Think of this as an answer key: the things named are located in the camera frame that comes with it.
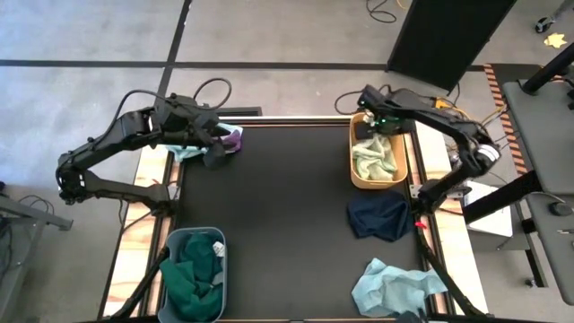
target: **concrete floor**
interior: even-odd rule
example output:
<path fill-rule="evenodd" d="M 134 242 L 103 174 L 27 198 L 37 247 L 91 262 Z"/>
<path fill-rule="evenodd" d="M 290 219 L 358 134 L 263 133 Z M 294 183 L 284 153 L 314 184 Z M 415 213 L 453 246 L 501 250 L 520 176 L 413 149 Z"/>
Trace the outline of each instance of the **concrete floor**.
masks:
<path fill-rule="evenodd" d="M 509 13 L 475 63 L 544 64 L 559 50 L 547 48 L 532 24 L 560 0 L 522 0 Z M 165 60 L 182 0 L 0 0 L 0 59 Z M 405 12 L 386 4 L 399 23 L 371 20 L 363 0 L 195 0 L 187 17 L 178 61 L 267 61 L 386 63 Z M 572 13 L 552 31 L 573 39 Z M 0 175 L 14 196 L 38 194 L 57 213 L 74 219 L 69 232 L 45 231 L 19 299 L 15 321 L 94 319 L 118 235 L 118 202 L 90 200 L 65 206 L 57 197 L 54 168 L 60 153 L 100 134 L 129 90 L 156 90 L 162 69 L 0 67 Z M 391 83 L 425 95 L 444 91 L 398 74 L 347 71 L 183 70 L 171 77 L 169 92 L 190 94 L 203 80 L 228 77 L 233 94 L 227 106 L 262 106 L 265 115 L 333 115 L 342 92 L 365 83 Z M 494 110 L 484 73 L 467 73 L 458 105 L 481 119 Z M 200 100 L 216 102 L 222 88 L 210 86 Z M 152 102 L 136 96 L 126 110 Z M 352 108 L 353 98 L 343 100 Z M 492 137 L 503 135 L 499 122 Z M 131 182 L 138 153 L 121 153 L 98 165 L 103 178 Z M 504 179 L 516 172 L 504 152 L 495 166 Z M 500 184 L 485 176 L 481 181 Z M 487 302 L 499 317 L 568 322 L 574 308 L 551 288 L 528 290 L 524 253 L 476 254 Z"/>

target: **dark blue towel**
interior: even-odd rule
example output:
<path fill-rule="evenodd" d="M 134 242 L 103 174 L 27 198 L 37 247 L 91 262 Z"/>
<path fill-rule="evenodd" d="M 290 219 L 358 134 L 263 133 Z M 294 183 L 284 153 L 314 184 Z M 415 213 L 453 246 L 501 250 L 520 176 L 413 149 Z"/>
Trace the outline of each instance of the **dark blue towel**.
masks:
<path fill-rule="evenodd" d="M 349 223 L 359 238 L 374 235 L 396 241 L 414 229 L 409 203 L 395 191 L 358 196 L 347 206 Z"/>

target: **green cloth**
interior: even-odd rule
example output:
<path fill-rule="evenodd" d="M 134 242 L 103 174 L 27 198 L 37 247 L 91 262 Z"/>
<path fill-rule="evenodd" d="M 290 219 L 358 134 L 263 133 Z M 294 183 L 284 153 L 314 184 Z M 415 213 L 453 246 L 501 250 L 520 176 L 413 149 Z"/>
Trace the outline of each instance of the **green cloth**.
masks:
<path fill-rule="evenodd" d="M 216 240 L 207 234 L 193 234 L 179 253 L 179 262 L 170 259 L 160 264 L 168 296 L 179 319 L 208 322 L 222 311 L 223 284 L 212 286 L 222 271 L 221 260 L 213 251 Z"/>

